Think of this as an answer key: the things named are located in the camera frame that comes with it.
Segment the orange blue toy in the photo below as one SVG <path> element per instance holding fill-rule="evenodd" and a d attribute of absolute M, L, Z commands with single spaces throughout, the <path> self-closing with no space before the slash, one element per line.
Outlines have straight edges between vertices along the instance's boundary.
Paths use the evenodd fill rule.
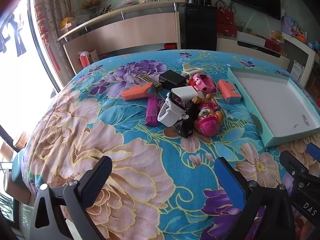
<path fill-rule="evenodd" d="M 228 104 L 239 104 L 242 100 L 240 92 L 229 80 L 220 79 L 217 86 Z"/>
<path fill-rule="evenodd" d="M 155 86 L 153 83 L 146 83 L 144 85 L 133 86 L 120 93 L 125 101 L 149 98 L 155 94 Z"/>

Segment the pink puppy figure toy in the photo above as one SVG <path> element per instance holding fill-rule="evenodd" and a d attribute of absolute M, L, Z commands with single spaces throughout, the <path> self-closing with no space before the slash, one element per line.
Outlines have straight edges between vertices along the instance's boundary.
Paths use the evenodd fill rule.
<path fill-rule="evenodd" d="M 204 98 L 195 96 L 193 103 L 199 107 L 197 119 L 194 121 L 195 129 L 207 137 L 216 135 L 220 131 L 224 115 L 213 95 L 209 93 Z"/>

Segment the magenta lighter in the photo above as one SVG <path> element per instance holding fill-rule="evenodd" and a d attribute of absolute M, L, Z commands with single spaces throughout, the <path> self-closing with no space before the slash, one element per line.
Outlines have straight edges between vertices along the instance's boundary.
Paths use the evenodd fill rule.
<path fill-rule="evenodd" d="M 158 98 L 157 98 L 157 95 L 155 94 L 148 98 L 145 125 L 150 127 L 156 126 L 157 116 L 158 116 Z"/>

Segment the white square box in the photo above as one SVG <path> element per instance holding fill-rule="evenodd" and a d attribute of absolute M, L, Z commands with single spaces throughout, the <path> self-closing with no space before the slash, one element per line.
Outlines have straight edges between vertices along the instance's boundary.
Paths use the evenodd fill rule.
<path fill-rule="evenodd" d="M 193 86 L 173 88 L 171 91 L 176 94 L 182 102 L 188 102 L 194 97 L 198 96 L 198 93 Z"/>

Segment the white smartwatch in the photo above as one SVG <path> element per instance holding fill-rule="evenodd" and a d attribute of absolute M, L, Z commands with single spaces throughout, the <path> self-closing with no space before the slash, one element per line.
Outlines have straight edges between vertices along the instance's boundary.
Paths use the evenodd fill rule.
<path fill-rule="evenodd" d="M 167 127 L 174 126 L 180 120 L 194 121 L 199 114 L 199 107 L 193 97 L 179 96 L 169 92 L 157 116 L 157 121 Z"/>

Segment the white plastic clip holder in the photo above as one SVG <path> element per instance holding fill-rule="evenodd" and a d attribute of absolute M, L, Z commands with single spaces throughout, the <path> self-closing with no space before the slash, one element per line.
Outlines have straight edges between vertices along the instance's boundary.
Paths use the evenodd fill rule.
<path fill-rule="evenodd" d="M 195 74 L 204 74 L 204 69 L 199 67 L 191 67 L 190 63 L 184 63 L 181 75 L 187 78 L 193 78 Z"/>

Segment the gold black patterned bar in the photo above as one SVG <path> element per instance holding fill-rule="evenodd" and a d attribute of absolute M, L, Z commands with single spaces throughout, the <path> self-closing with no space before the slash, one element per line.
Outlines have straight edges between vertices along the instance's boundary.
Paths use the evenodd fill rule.
<path fill-rule="evenodd" d="M 162 84 L 156 79 L 149 77 L 146 74 L 140 74 L 137 77 L 142 83 L 152 83 L 153 86 L 155 87 L 156 92 L 159 92 L 160 90 L 162 90 Z"/>

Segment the black power adapter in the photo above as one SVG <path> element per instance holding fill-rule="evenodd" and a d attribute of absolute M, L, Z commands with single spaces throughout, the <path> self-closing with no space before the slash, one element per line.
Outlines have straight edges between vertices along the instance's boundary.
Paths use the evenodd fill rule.
<path fill-rule="evenodd" d="M 163 89 L 171 90 L 173 88 L 184 87 L 187 85 L 186 77 L 174 72 L 173 70 L 167 70 L 159 75 L 159 82 Z"/>

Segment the teal shallow cardboard tray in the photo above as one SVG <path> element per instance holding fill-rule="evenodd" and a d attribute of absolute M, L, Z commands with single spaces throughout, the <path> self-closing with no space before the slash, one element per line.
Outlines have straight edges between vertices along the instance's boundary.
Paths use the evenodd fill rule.
<path fill-rule="evenodd" d="M 287 76 L 230 67 L 227 76 L 242 96 L 265 147 L 319 133 L 319 113 Z"/>

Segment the white tv console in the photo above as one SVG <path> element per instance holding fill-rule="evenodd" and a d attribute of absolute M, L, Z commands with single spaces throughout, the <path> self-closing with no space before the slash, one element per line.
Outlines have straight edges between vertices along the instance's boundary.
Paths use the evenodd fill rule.
<path fill-rule="evenodd" d="M 217 37 L 216 49 L 221 52 L 245 55 L 267 61 L 284 70 L 288 69 L 290 63 L 290 59 L 288 57 L 283 56 L 276 51 L 227 36 Z"/>

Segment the floral blue table cloth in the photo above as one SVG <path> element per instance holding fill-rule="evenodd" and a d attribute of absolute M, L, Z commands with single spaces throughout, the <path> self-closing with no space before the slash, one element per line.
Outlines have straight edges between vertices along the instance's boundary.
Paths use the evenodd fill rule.
<path fill-rule="evenodd" d="M 92 64 L 56 96 L 33 131 L 24 152 L 22 178 L 37 194 L 41 184 L 66 185 L 108 156 L 112 172 L 87 212 L 106 239 L 222 239 L 239 215 L 217 182 L 214 161 L 224 157 L 248 180 L 263 187 L 292 177 L 279 162 L 287 151 L 319 175 L 319 163 L 306 152 L 319 135 L 265 148 L 260 125 L 243 103 L 215 99 L 225 116 L 220 132 L 181 137 L 174 128 L 145 125 L 147 101 L 125 102 L 123 90 L 140 74 L 157 78 L 180 73 L 185 63 L 203 68 L 215 81 L 229 67 L 286 75 L 252 57 L 205 51 L 163 50 L 115 56 Z"/>

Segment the black water dispenser cabinet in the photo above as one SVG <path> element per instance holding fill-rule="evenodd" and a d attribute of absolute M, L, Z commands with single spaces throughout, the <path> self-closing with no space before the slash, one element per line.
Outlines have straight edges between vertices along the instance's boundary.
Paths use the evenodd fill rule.
<path fill-rule="evenodd" d="M 212 0 L 186 0 L 185 47 L 216 51 L 216 7 Z"/>

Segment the red hanging ornament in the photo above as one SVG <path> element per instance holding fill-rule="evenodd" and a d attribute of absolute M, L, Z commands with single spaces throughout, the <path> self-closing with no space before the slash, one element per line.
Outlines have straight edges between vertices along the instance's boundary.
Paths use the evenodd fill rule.
<path fill-rule="evenodd" d="M 50 42 L 49 42 L 49 32 L 45 27 L 46 23 L 46 17 L 42 13 L 42 7 L 43 4 L 40 1 L 36 1 L 34 5 L 35 9 L 35 14 L 36 14 L 36 23 L 38 25 L 39 31 L 40 31 L 40 36 L 41 40 L 43 41 L 43 44 L 46 48 L 48 57 L 57 73 L 61 71 L 61 68 L 59 67 L 59 64 L 57 63 L 57 60 L 52 52 L 52 49 L 50 47 Z"/>

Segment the curved wooden shelf desk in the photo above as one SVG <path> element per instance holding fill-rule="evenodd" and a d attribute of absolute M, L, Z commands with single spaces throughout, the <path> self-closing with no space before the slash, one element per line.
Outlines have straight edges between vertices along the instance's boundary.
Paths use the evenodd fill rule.
<path fill-rule="evenodd" d="M 185 3 L 185 0 L 167 0 L 127 6 L 84 22 L 57 40 L 65 40 L 63 48 L 75 74 L 83 69 L 81 51 L 95 50 L 98 55 L 103 55 L 165 43 L 175 43 L 180 49 L 178 9 Z"/>

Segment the yellow flower vase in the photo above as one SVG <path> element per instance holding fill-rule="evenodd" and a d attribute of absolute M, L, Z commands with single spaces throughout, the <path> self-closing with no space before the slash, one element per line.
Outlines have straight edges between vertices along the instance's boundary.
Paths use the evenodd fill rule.
<path fill-rule="evenodd" d="M 107 0 L 85 0 L 82 2 L 81 9 L 89 13 L 90 18 L 95 18 L 99 14 L 101 3 Z"/>

